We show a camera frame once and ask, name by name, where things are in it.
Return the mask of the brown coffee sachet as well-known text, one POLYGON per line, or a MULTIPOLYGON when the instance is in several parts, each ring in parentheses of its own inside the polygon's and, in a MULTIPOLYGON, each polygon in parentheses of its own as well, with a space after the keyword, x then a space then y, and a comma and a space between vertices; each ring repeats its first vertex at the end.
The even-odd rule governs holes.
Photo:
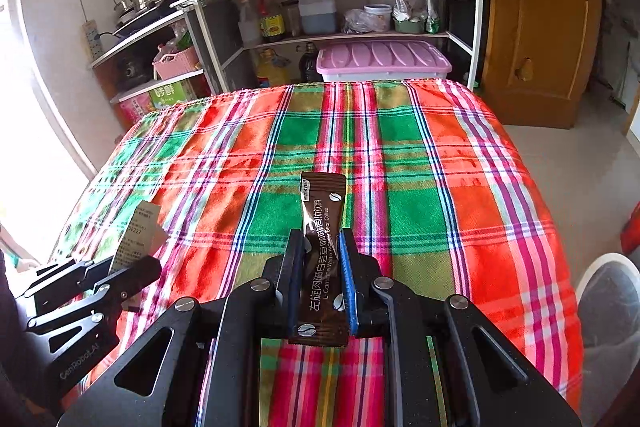
POLYGON ((335 302, 343 294, 338 236, 345 196, 342 174, 300 175, 303 249, 292 343, 330 348, 348 343, 348 320, 335 302))

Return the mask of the beige barcode wrapper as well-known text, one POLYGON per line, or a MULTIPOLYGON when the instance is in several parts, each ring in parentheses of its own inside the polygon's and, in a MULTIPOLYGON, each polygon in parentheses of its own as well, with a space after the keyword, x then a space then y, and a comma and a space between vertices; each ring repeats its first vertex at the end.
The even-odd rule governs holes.
POLYGON ((160 206, 152 202, 139 202, 117 247, 108 274, 152 256, 165 244, 168 234, 158 223, 159 215, 160 206))

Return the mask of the white trash bin with liner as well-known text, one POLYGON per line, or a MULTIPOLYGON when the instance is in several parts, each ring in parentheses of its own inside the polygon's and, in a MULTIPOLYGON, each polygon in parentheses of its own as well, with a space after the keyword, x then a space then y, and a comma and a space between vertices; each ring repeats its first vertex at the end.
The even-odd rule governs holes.
POLYGON ((597 257, 577 291, 584 363, 579 416, 585 426, 639 424, 622 418, 639 398, 639 269, 628 257, 597 257))

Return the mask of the white metal kitchen shelf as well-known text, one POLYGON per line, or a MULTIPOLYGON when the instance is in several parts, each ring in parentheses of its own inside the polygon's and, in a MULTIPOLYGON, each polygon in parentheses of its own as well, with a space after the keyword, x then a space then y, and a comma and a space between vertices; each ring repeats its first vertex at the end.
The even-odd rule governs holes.
POLYGON ((425 30, 425 17, 434 0, 335 0, 337 32, 308 36, 300 23, 298 0, 277 0, 285 21, 282 40, 265 42, 259 26, 258 0, 167 0, 162 17, 139 28, 90 64, 112 104, 119 105, 160 87, 201 76, 213 94, 253 88, 258 56, 277 46, 308 50, 345 41, 387 39, 449 39, 469 55, 469 73, 480 60, 484 0, 475 0, 473 39, 465 42, 443 29, 425 30), (195 72, 160 79, 153 62, 165 53, 194 46, 200 68, 195 72))

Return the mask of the colourful plaid tablecloth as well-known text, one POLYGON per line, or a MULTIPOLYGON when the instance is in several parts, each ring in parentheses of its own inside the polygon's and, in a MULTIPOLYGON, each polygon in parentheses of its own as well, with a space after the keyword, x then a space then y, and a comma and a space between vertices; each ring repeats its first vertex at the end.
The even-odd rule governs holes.
POLYGON ((582 337, 560 236, 497 117, 449 80, 248 90, 145 116, 56 252, 111 256, 139 202, 157 205, 163 273, 118 321, 128 346, 178 297, 222 297, 256 277, 302 222, 305 171, 345 177, 343 225, 385 275, 468 296, 576 407, 582 337))

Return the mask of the pink woven basket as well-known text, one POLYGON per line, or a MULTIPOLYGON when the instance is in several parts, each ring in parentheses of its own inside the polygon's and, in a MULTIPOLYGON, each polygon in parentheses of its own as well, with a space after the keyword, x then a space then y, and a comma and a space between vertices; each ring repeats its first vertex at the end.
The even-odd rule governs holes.
POLYGON ((200 60, 194 46, 176 53, 165 53, 153 62, 153 68, 160 79, 175 78, 200 68, 200 60))

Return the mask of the purple lid storage box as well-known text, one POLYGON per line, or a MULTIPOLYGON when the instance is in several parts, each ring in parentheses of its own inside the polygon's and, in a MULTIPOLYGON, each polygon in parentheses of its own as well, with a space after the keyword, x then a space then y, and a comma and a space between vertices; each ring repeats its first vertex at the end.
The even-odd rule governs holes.
POLYGON ((324 81, 369 81, 446 78, 452 67, 427 41, 387 39, 328 44, 316 69, 324 81))

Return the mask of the cooking oil bottle red cap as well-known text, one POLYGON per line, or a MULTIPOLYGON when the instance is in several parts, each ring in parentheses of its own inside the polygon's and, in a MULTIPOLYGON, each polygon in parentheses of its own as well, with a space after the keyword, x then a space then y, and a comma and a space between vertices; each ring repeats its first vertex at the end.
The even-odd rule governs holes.
POLYGON ((277 0, 258 0, 259 26, 262 40, 276 42, 285 37, 286 28, 277 0))

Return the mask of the white plastic jug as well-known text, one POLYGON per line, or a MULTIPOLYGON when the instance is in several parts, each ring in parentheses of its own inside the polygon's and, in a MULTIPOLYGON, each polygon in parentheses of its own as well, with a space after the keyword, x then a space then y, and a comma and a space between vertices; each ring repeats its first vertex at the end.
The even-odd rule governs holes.
POLYGON ((332 35, 337 32, 335 0, 298 0, 298 10, 305 35, 332 35))

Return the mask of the wooden door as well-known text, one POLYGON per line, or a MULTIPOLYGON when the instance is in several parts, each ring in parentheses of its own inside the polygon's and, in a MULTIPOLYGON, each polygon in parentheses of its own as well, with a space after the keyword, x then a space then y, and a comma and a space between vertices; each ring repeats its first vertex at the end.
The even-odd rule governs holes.
POLYGON ((490 0, 482 97, 503 124, 574 126, 601 11, 602 0, 490 0))

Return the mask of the wall power strip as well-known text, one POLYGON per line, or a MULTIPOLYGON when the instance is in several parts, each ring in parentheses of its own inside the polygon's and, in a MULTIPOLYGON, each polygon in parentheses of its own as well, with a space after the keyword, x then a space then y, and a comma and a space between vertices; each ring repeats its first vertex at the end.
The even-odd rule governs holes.
POLYGON ((82 31, 86 37, 87 49, 91 60, 96 60, 103 54, 100 32, 95 20, 88 20, 82 25, 82 31))

